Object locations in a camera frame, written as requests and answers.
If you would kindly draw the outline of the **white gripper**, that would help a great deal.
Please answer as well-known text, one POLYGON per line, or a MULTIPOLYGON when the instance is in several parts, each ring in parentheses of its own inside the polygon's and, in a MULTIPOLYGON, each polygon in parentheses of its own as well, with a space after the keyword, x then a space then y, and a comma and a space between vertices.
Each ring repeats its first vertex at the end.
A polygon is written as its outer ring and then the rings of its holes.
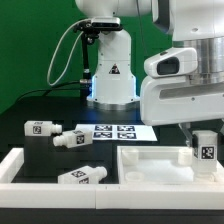
POLYGON ((145 125, 179 124, 192 146, 191 125, 187 122, 224 118, 224 83, 190 85, 186 76, 153 79, 141 85, 140 115, 145 125))

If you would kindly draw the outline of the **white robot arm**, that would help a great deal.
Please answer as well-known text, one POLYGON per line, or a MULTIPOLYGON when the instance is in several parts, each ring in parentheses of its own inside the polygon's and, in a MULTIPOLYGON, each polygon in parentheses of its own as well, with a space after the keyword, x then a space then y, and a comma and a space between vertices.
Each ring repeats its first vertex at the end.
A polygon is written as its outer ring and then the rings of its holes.
POLYGON ((102 109, 139 105, 149 126, 224 118, 224 0, 75 0, 87 29, 99 34, 90 105, 102 109), (150 14, 172 37, 172 46, 142 61, 136 88, 130 34, 122 17, 150 14))

